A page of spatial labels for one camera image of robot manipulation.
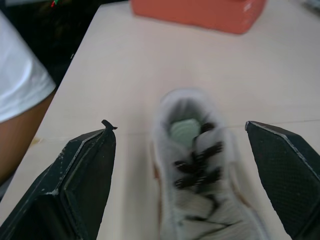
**orange box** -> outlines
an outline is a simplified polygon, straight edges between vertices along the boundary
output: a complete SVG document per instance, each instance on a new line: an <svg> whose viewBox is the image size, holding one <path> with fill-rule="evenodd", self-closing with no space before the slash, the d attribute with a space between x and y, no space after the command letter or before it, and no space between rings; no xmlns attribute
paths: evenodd
<svg viewBox="0 0 320 240"><path fill-rule="evenodd" d="M267 0L131 0L137 15L243 34L260 16Z"/></svg>

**person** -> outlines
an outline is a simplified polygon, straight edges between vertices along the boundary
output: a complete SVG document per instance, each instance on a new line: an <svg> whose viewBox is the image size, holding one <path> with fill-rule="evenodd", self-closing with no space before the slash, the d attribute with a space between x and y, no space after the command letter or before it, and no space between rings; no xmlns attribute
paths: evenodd
<svg viewBox="0 0 320 240"><path fill-rule="evenodd" d="M0 199L54 97L56 85L0 11Z"/></svg>

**white sleeve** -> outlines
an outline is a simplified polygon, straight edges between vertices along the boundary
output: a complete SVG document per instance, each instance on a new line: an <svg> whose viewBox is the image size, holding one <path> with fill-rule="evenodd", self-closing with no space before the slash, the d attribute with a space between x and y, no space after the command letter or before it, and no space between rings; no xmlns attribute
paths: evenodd
<svg viewBox="0 0 320 240"><path fill-rule="evenodd" d="M0 123L44 100L56 85L0 11Z"/></svg>

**white table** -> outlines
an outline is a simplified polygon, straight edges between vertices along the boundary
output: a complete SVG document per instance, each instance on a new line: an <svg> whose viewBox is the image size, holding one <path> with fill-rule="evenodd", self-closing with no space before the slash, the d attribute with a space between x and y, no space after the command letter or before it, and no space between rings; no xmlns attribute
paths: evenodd
<svg viewBox="0 0 320 240"><path fill-rule="evenodd" d="M135 17L126 2L101 6L36 134L43 141L29 149L0 204L0 224L68 140L107 119L119 128L98 239L156 239L153 114L168 91L199 87L237 136L244 194L272 239L289 240L262 188L245 123L283 127L320 152L319 44L319 19L295 1L270 0L245 35Z"/></svg>

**white sneaker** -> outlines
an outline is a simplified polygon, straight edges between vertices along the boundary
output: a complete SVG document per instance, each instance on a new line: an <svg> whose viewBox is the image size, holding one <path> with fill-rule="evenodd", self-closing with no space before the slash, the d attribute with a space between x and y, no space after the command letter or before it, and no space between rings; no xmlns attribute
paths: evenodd
<svg viewBox="0 0 320 240"><path fill-rule="evenodd" d="M168 93L152 133L161 181L162 240L268 240L255 212L234 193L235 141L200 90Z"/></svg>

